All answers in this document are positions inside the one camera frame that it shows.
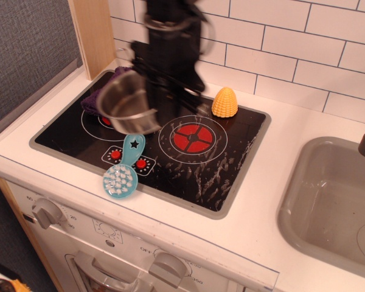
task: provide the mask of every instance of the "red burner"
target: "red burner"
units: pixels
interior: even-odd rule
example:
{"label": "red burner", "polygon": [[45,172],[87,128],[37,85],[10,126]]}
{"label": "red burner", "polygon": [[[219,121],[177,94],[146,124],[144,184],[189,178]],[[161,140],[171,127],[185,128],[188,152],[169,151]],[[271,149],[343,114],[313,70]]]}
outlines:
{"label": "red burner", "polygon": [[197,154],[211,148],[214,142],[212,132],[205,125],[190,124],[177,128],[173,142],[185,153]]}
{"label": "red burner", "polygon": [[102,117],[102,121],[107,125],[107,126],[110,126],[111,125],[111,122],[109,119],[107,119],[106,117]]}

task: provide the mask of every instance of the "oven knob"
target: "oven knob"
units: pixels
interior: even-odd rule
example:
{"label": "oven knob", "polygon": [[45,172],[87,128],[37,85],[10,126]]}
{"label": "oven knob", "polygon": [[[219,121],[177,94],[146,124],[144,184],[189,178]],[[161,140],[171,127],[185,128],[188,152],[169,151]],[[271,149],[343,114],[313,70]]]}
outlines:
{"label": "oven knob", "polygon": [[148,273],[155,278],[177,288],[187,272],[187,267],[180,259],[171,254],[161,252],[156,256]]}
{"label": "oven knob", "polygon": [[62,211],[53,202],[40,198],[32,205],[32,213],[43,229],[47,229],[51,224],[57,224],[62,217]]}
{"label": "oven knob", "polygon": [[120,152],[119,150],[114,150],[114,151],[112,151],[112,153],[111,153],[111,158],[113,159],[113,160],[118,160],[119,158],[121,158],[122,157],[122,152]]}
{"label": "oven knob", "polygon": [[135,163],[135,166],[138,168],[138,169],[144,169],[146,167],[147,163],[146,161],[144,161],[143,159],[140,159],[138,160],[136,163]]}

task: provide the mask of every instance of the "control panel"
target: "control panel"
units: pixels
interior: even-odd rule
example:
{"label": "control panel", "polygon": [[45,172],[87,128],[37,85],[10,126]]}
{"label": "control panel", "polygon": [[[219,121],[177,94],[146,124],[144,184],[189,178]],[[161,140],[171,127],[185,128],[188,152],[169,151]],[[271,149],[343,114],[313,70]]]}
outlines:
{"label": "control panel", "polygon": [[[109,164],[118,164],[122,160],[123,149],[118,146],[110,146],[102,156],[102,161]],[[132,165],[132,168],[138,175],[147,176],[156,165],[156,161],[152,158],[141,155],[139,159]]]}

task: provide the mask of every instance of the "gray sink basin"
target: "gray sink basin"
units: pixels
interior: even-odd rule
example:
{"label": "gray sink basin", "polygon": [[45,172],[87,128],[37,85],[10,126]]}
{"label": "gray sink basin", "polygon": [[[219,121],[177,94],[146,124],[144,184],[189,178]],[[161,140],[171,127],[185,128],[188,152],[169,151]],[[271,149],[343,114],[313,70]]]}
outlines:
{"label": "gray sink basin", "polygon": [[279,209],[294,248],[365,277],[365,157],[358,144],[320,137],[302,149]]}

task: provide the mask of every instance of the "white countertop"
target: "white countertop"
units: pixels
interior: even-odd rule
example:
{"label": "white countertop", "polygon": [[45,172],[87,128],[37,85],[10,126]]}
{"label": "white countertop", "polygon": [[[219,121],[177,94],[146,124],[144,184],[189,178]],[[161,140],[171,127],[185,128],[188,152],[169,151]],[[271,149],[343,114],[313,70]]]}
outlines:
{"label": "white countertop", "polygon": [[[359,142],[365,124],[236,91],[240,105],[268,113],[272,121],[229,213],[212,220],[139,191],[114,200],[104,192],[101,176],[29,147],[31,137],[89,84],[78,69],[0,135],[1,177],[80,206],[122,230],[134,229],[144,240],[246,285],[257,280],[275,285],[274,291],[365,291],[365,278],[300,253],[277,227],[301,147],[320,136]],[[221,89],[206,86],[210,97]]]}

